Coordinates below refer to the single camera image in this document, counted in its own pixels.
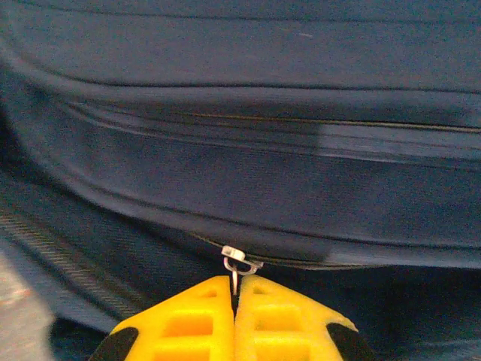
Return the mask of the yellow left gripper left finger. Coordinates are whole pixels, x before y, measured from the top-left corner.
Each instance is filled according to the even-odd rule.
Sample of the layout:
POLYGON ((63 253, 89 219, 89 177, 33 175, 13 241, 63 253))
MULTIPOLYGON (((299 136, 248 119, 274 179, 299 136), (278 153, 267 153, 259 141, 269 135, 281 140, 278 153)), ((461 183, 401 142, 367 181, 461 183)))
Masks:
POLYGON ((233 360, 230 278, 209 278, 122 321, 90 359, 233 360))

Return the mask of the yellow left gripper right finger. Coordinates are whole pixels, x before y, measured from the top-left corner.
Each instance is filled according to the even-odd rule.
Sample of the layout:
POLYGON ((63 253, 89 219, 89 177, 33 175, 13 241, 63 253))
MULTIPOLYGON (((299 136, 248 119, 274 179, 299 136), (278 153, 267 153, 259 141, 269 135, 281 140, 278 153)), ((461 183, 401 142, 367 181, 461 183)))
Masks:
POLYGON ((234 322, 236 360, 375 360, 339 312, 266 278, 243 278, 234 322))

